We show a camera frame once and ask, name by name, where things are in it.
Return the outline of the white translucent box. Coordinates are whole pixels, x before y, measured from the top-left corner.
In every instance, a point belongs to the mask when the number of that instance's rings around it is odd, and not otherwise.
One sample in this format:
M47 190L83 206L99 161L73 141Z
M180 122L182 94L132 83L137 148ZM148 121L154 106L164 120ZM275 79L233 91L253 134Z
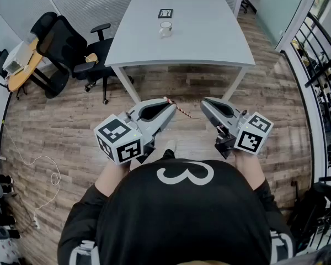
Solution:
M9 53L3 64L3 69L9 75L15 75L28 65L32 55L33 50L22 41Z

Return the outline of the person's left forearm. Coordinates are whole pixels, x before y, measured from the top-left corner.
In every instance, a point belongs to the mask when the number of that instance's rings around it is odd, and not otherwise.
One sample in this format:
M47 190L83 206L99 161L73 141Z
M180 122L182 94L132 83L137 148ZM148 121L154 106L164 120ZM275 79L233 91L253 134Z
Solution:
M131 162L126 162L121 165L116 165L112 160L109 160L94 183L96 189L103 195L109 197L121 180L130 172Z

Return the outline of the white cup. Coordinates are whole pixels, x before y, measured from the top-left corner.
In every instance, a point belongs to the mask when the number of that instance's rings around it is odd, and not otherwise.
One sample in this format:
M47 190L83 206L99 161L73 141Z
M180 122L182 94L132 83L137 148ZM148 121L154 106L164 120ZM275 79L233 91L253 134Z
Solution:
M161 38L167 38L172 35L172 23L169 21L160 23L159 34Z

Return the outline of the round wooden desk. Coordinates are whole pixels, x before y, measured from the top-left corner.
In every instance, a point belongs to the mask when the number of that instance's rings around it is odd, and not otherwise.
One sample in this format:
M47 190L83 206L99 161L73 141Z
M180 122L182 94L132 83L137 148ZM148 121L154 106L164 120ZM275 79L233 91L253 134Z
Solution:
M38 69L43 56L36 51L37 44L38 38L35 38L29 45L29 48L33 50L33 55L28 62L28 68L23 69L16 75L9 76L8 90L10 92L17 91L28 79L31 79L38 87L48 93L49 96L55 97L57 96L57 92L52 80Z

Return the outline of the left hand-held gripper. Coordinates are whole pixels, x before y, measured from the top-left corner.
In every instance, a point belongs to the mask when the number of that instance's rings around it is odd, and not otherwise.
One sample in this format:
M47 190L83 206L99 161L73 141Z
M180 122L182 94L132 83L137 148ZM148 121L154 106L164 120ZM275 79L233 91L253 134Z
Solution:
M144 131L163 130L175 111L175 104L156 98L136 104L129 112L112 114L94 129L99 148L117 165L133 159L143 163L155 150L154 136Z

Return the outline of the person's right forearm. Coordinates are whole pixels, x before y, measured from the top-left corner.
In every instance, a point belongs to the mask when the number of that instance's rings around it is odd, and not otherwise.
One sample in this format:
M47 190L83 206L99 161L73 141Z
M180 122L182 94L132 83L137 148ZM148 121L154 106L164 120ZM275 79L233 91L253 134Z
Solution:
M265 181L265 176L256 155L234 151L236 169L245 177L253 190L258 189Z

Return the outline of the person's black printed shirt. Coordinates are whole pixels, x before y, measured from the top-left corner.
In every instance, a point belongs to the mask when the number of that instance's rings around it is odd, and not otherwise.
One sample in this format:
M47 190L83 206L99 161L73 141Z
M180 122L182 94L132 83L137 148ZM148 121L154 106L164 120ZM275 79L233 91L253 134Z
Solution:
M84 241L100 265L271 265L296 253L267 181L252 187L228 163L181 158L135 168L110 194L89 187L66 220L58 265L85 264Z

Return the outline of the red white striped straw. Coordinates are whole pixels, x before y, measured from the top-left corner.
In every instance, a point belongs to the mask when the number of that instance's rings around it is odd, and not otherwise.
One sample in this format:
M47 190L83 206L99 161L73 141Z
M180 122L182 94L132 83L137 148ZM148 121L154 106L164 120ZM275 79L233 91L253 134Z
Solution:
M175 101L172 101L171 99L169 99L167 97L163 97L163 99L166 100L169 104L174 104L176 106L177 110L179 110L181 113L185 114L189 118L192 118L192 116L189 113L187 113L186 111L184 111L182 108L180 108Z

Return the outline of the black metal railing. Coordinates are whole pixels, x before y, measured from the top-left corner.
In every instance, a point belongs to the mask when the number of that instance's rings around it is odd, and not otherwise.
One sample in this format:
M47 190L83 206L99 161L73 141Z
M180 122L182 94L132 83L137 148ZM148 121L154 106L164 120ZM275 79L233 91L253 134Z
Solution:
M331 36L308 13L284 54L302 97L311 147L311 182L296 195L289 217L302 255L331 249Z

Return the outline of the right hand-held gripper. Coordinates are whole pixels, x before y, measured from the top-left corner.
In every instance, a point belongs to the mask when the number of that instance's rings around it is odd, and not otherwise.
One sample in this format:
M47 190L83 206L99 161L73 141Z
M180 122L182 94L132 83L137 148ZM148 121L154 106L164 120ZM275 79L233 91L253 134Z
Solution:
M218 131L215 148L224 158L234 150L257 155L274 126L261 114L240 111L229 101L219 98L205 97L200 108Z

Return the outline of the black mesh office chair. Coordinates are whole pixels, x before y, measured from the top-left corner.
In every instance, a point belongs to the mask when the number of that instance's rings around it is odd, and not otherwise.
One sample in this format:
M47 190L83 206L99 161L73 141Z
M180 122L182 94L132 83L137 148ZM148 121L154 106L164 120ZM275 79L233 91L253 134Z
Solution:
M69 71L69 76L78 80L87 80L85 91L89 92L99 79L103 80L103 103L107 104L106 88L108 79L116 77L110 66L105 66L105 60L111 48L113 39L105 39L103 30L109 29L111 24L105 23L91 29L91 33L97 33L99 41L88 44L87 40L78 33L69 23L66 17L58 15L57 22L53 26L54 41L49 52L57 57L60 64ZM99 63L87 63L85 56L95 53Z

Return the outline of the white table leg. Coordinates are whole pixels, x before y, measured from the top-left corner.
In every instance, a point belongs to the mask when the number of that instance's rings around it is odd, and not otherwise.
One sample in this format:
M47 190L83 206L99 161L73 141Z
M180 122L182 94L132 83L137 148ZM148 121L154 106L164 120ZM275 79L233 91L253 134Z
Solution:
M129 93L130 97L133 99L133 101L138 104L141 101L141 98L139 97L138 93L136 92L133 84L131 83L128 75L126 74L125 70L123 67L117 67L117 66L112 66L111 67L121 83L123 84L124 88L126 91Z
M224 93L222 99L223 100L229 100L233 93L236 91L237 87L239 86L240 82L244 78L245 74L248 71L248 67L241 67L238 69L238 74L235 79L232 80L229 88Z

